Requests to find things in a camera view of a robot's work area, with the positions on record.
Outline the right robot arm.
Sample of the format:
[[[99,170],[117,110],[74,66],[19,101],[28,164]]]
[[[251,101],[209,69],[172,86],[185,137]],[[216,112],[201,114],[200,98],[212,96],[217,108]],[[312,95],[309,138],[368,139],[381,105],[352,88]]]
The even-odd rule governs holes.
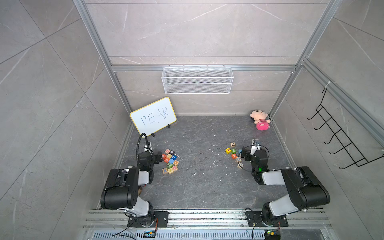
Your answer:
[[[251,163],[252,169],[249,172],[257,184],[284,186],[287,190],[285,196],[263,205],[258,223],[268,227],[278,224],[283,226],[283,220],[289,214],[330,203],[328,190],[309,167],[269,170],[269,156],[266,147],[255,145],[243,147],[236,156],[241,169],[244,165],[242,161]]]

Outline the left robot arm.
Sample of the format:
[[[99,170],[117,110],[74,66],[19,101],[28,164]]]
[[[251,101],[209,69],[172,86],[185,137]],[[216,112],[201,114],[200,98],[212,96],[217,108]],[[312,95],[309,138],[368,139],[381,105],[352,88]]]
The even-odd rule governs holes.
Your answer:
[[[139,197],[139,187],[152,183],[154,165],[163,161],[162,153],[142,152],[138,158],[137,167],[110,170],[100,204],[102,209],[123,210],[140,220],[153,221],[153,206]]]

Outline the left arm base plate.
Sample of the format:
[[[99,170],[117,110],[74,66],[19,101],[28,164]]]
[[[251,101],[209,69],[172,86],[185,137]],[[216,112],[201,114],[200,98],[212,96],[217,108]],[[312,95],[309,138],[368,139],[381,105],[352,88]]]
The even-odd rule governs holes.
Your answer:
[[[133,217],[130,215],[127,226],[136,228],[166,228],[169,221],[169,212],[155,211],[144,217]]]

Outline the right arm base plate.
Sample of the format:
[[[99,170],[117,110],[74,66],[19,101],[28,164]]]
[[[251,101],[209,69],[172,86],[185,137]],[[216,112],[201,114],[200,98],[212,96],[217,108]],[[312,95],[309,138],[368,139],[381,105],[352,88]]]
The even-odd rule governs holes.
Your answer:
[[[249,227],[288,227],[286,216],[273,216],[264,211],[244,211]]]

